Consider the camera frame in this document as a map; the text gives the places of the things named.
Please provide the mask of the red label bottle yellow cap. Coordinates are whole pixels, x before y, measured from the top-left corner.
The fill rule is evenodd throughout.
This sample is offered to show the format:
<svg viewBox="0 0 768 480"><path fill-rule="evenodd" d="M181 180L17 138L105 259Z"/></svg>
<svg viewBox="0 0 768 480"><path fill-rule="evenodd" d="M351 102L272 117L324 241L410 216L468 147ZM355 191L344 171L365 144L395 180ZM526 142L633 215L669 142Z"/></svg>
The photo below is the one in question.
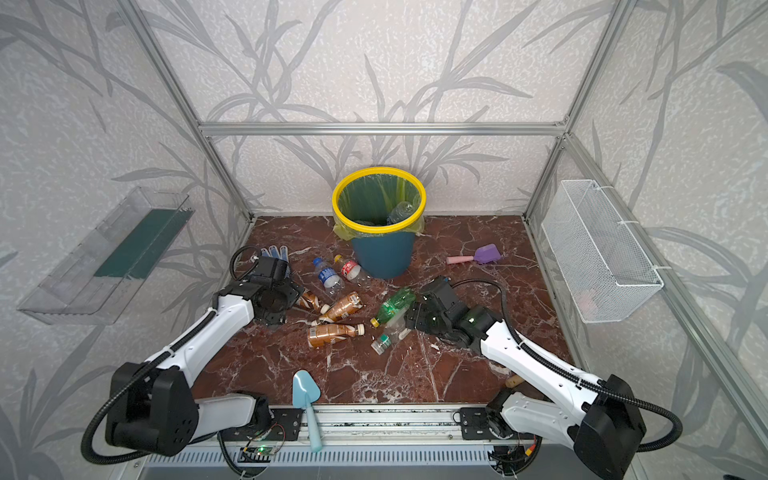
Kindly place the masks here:
<svg viewBox="0 0 768 480"><path fill-rule="evenodd" d="M355 285L362 286L371 281L368 272L351 257L338 254L334 257L334 264L338 267L341 275Z"/></svg>

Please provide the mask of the green Sprite bottle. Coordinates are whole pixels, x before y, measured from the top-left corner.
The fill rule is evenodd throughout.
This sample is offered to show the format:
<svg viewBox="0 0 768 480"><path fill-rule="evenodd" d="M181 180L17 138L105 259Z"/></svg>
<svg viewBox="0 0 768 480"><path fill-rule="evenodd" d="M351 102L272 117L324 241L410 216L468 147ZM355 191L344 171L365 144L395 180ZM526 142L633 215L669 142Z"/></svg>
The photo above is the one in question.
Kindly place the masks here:
<svg viewBox="0 0 768 480"><path fill-rule="evenodd" d="M415 293L410 287L403 287L385 300L377 314L370 320L374 328L385 325L402 310L407 310L415 301Z"/></svg>

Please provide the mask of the Pepsi bottle blue cap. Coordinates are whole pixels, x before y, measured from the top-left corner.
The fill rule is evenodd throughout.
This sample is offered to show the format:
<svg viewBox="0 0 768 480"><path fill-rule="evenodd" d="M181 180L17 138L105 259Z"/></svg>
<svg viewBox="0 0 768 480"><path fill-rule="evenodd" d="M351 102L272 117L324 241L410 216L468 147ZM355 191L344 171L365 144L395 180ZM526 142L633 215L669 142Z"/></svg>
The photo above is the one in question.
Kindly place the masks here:
<svg viewBox="0 0 768 480"><path fill-rule="evenodd" d="M334 267L321 257L316 257L312 262L315 274L323 285L325 291L331 297L339 296L344 290L344 281Z"/></svg>

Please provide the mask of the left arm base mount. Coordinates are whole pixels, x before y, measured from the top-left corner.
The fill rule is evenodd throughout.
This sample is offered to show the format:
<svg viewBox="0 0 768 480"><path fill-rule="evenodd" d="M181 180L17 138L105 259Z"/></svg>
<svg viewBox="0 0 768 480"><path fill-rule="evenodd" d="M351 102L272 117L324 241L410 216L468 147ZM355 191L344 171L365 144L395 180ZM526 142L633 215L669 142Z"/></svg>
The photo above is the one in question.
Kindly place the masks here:
<svg viewBox="0 0 768 480"><path fill-rule="evenodd" d="M240 439L243 441L287 441L298 440L304 411L297 408L272 409L272 424L258 429L243 427Z"/></svg>

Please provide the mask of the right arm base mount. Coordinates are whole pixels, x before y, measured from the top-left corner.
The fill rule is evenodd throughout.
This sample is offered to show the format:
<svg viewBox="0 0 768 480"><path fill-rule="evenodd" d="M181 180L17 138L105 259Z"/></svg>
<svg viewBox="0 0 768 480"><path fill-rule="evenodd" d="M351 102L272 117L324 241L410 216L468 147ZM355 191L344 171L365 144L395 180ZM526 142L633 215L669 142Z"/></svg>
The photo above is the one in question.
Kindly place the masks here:
<svg viewBox="0 0 768 480"><path fill-rule="evenodd" d="M499 437L493 432L485 406L464 406L454 411L452 420L459 427L464 441L495 441Z"/></svg>

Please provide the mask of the clear square bottle green-white cap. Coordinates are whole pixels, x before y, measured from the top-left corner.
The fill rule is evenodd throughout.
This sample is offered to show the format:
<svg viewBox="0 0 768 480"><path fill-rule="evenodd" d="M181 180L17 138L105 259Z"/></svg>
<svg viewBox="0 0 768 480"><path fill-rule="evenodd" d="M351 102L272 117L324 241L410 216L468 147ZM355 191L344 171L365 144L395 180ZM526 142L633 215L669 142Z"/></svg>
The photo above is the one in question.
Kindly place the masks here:
<svg viewBox="0 0 768 480"><path fill-rule="evenodd" d="M378 355L383 355L388 349L405 339L410 332L403 317L392 319L386 324L383 333L372 342L371 348Z"/></svg>

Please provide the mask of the blue label water bottle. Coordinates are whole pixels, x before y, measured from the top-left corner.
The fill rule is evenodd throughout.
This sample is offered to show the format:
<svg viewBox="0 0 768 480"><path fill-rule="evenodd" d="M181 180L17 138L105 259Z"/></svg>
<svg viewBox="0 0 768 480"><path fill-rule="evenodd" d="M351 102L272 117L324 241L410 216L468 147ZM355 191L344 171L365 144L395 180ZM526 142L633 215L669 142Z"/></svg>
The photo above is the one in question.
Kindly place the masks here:
<svg viewBox="0 0 768 480"><path fill-rule="evenodd" d="M414 204L408 201L401 201L388 214L386 219L387 224L394 225L407 220L416 212L416 210L417 207Z"/></svg>

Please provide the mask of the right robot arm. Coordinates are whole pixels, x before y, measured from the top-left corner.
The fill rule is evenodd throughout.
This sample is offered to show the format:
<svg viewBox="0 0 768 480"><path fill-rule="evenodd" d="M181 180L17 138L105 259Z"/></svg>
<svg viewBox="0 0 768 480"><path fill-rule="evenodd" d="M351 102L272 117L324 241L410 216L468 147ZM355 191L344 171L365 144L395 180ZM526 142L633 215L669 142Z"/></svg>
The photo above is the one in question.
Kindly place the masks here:
<svg viewBox="0 0 768 480"><path fill-rule="evenodd" d="M462 284L434 278L416 293L405 322L510 369L543 394L499 393L487 406L497 436L532 434L569 447L601 479L623 478L636 454L681 437L675 413L636 398L616 375L602 379L561 360L510 326L506 308L469 307L456 293Z"/></svg>

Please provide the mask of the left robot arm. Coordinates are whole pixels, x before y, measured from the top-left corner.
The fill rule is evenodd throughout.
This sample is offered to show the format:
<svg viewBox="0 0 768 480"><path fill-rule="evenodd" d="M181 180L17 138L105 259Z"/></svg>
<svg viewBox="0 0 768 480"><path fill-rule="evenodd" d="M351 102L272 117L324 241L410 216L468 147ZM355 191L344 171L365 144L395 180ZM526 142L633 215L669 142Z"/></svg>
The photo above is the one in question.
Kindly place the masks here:
<svg viewBox="0 0 768 480"><path fill-rule="evenodd" d="M204 315L176 340L144 362L127 362L113 373L110 397L83 433L82 457L94 465L114 465L152 454L175 456L232 428L268 431L273 415L264 395L197 399L192 388L233 336L253 322L283 323L303 292L286 259L258 258L216 292Z"/></svg>

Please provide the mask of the brown coffee bottle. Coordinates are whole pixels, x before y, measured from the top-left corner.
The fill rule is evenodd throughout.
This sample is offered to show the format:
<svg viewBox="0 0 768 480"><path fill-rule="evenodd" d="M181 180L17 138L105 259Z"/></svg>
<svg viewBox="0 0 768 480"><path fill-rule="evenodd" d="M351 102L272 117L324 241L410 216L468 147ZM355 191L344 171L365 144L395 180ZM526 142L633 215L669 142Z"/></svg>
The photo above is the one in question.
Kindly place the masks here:
<svg viewBox="0 0 768 480"><path fill-rule="evenodd" d="M296 307L307 312L324 314L329 306L325 304L316 294L305 290L297 300Z"/></svg>
<svg viewBox="0 0 768 480"><path fill-rule="evenodd" d="M363 324L321 324L309 329L307 342L312 348L321 348L324 345L332 345L364 334Z"/></svg>
<svg viewBox="0 0 768 480"><path fill-rule="evenodd" d="M319 323L336 323L362 310L364 303L357 292L351 292L336 301L319 318Z"/></svg>

